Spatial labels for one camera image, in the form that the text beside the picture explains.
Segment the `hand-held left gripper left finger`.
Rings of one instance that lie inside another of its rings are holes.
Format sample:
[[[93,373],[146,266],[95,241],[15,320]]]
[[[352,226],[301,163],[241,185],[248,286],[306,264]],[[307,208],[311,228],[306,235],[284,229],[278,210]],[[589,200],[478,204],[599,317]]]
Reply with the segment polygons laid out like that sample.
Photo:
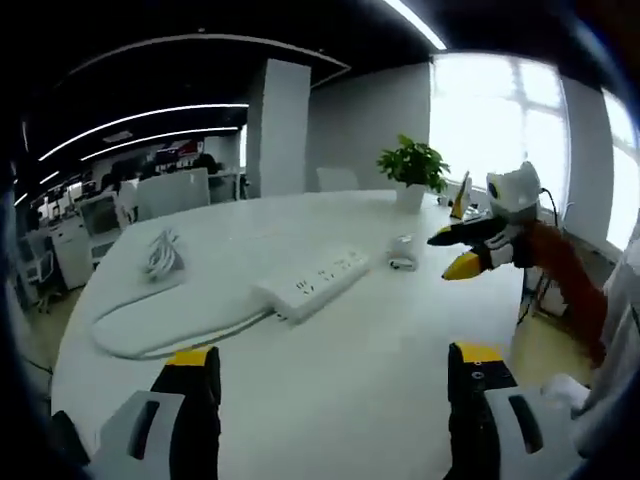
[[[217,348],[178,352],[149,390],[104,423],[95,479],[216,479],[221,421]]]

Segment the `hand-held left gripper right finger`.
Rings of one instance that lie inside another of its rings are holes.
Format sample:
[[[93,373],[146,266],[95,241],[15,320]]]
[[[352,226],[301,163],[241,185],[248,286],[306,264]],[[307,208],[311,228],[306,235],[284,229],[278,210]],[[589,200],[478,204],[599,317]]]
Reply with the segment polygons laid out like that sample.
[[[569,479],[583,464],[568,406],[519,386],[499,351],[450,344],[447,396],[448,479]]]

